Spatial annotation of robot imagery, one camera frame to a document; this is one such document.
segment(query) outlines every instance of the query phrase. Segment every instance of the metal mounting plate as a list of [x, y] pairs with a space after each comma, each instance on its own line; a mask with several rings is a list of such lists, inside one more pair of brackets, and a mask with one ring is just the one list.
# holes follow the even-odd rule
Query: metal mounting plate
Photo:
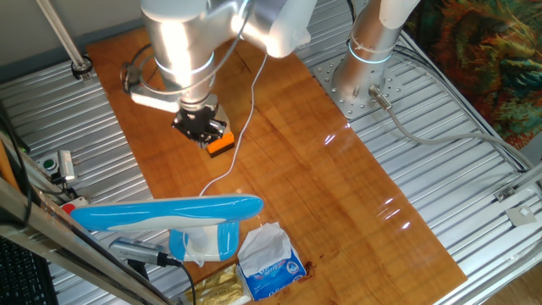
[[[380, 106], [373, 98], [367, 100], [362, 97], [362, 94], [356, 98], [346, 98], [342, 97], [334, 89], [333, 73], [344, 57], [344, 55], [340, 55], [325, 61], [314, 67], [312, 69], [312, 73], [320, 83], [320, 86], [322, 86], [322, 88], [328, 93], [329, 97], [331, 97], [333, 102], [346, 116], [346, 118], [353, 120], [366, 113], [379, 109]], [[390, 101], [401, 98], [404, 92], [404, 85], [408, 85], [401, 82], [401, 80], [398, 78], [400, 75], [395, 73], [394, 68], [397, 68], [400, 63], [400, 59], [390, 58], [389, 64], [386, 66], [386, 70], [384, 72], [384, 87], [380, 88], [380, 90]]]

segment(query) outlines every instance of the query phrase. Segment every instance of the grey wall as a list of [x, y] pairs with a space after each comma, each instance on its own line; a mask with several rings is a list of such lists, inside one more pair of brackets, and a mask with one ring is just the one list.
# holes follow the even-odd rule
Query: grey wall
[[[87, 43], [142, 26], [139, 0], [51, 0], [68, 33]], [[35, 0], [0, 1], [0, 83], [67, 60]]]

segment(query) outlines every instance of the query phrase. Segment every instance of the green button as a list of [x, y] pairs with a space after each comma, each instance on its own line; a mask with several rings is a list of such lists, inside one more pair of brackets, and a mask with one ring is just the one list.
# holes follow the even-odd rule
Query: green button
[[53, 170], [57, 167], [57, 163], [54, 162], [54, 160], [48, 159], [48, 160], [45, 160], [45, 162], [43, 162], [43, 167], [46, 170]]

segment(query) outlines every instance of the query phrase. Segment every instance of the tissue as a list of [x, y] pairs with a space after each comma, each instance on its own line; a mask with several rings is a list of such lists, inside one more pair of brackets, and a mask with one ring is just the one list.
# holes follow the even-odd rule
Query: tissue
[[238, 257], [241, 279], [255, 301], [307, 275], [290, 238], [277, 223], [250, 232]]
[[254, 275], [278, 261], [291, 258], [290, 238], [279, 223], [265, 224], [248, 233], [237, 257], [243, 273]]

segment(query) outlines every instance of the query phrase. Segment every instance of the gold wrapper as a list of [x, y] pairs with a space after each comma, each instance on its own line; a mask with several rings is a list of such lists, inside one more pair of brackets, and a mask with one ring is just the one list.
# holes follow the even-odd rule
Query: gold wrapper
[[[241, 279], [235, 273], [235, 264], [196, 284], [197, 305], [228, 305], [243, 295]], [[192, 291], [185, 292], [192, 300]]]

